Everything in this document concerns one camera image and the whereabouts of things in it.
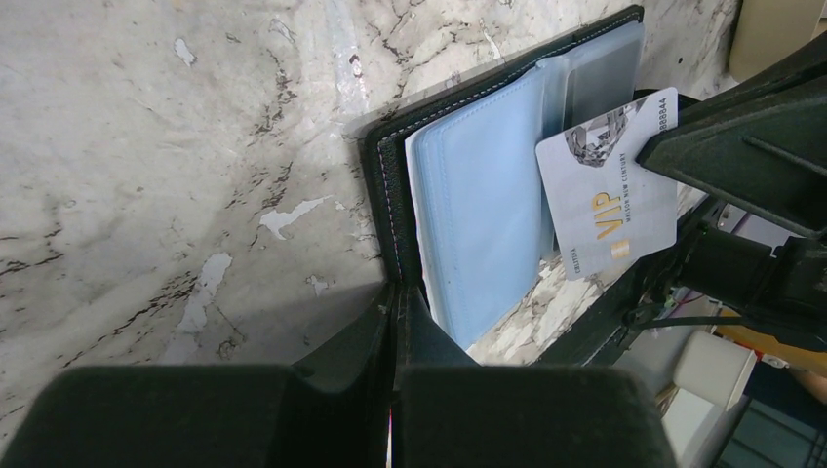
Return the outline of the black leather card holder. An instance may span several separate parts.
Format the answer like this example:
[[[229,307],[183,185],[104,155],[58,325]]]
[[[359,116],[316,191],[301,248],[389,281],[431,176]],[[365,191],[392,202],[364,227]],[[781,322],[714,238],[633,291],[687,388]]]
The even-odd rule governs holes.
[[[554,228],[534,150],[629,101],[646,31],[630,5],[370,123],[358,147],[379,248],[460,348],[534,286]]]

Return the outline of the beige card tray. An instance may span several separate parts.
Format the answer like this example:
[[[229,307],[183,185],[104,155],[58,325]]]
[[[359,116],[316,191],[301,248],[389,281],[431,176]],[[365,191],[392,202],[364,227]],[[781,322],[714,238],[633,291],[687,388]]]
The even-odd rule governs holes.
[[[729,74],[744,82],[825,30],[825,0],[744,0],[734,25]]]

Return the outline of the white paper cup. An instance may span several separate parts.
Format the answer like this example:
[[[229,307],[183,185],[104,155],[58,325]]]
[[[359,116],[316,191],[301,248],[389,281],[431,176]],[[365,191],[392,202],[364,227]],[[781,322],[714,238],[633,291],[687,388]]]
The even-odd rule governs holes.
[[[712,333],[694,331],[677,362],[673,382],[723,410],[730,410],[740,400],[756,363],[754,351]]]

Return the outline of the silver VIP credit card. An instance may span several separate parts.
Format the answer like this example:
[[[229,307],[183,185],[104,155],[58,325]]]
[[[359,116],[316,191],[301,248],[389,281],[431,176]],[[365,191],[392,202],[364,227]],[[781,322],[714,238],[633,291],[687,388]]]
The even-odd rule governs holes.
[[[637,163],[678,124],[678,92],[656,91],[574,125],[535,148],[566,277],[582,279],[673,246],[675,180]]]

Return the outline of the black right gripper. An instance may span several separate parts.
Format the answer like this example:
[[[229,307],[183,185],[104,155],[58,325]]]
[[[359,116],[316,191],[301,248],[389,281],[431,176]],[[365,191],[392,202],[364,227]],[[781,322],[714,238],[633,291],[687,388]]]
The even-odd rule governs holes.
[[[623,314],[630,330],[741,326],[813,352],[826,349],[826,37],[679,114],[652,137],[644,168],[702,190],[793,233],[772,248],[716,227],[706,198],[678,220],[651,303]],[[687,288],[732,317],[662,318],[666,291]]]

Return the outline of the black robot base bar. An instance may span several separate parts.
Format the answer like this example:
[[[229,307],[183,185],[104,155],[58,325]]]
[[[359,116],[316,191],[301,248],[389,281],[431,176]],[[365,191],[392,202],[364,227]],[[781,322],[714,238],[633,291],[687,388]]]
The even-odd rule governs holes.
[[[614,364],[639,335],[626,327],[626,312],[636,308],[644,298],[664,297],[667,286],[676,281],[678,271],[677,265],[662,259],[637,261],[532,364],[535,367]]]

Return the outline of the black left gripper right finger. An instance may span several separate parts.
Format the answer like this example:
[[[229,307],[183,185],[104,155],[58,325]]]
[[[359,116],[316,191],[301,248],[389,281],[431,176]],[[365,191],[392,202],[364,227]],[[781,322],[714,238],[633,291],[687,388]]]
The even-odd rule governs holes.
[[[606,367],[482,366],[414,287],[392,305],[394,467],[673,467],[653,397]]]

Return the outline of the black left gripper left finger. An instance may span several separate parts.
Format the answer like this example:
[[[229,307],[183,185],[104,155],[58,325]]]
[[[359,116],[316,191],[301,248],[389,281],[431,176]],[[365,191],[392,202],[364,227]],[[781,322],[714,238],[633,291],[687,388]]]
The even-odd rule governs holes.
[[[85,367],[35,399],[5,467],[381,467],[396,288],[291,365]]]

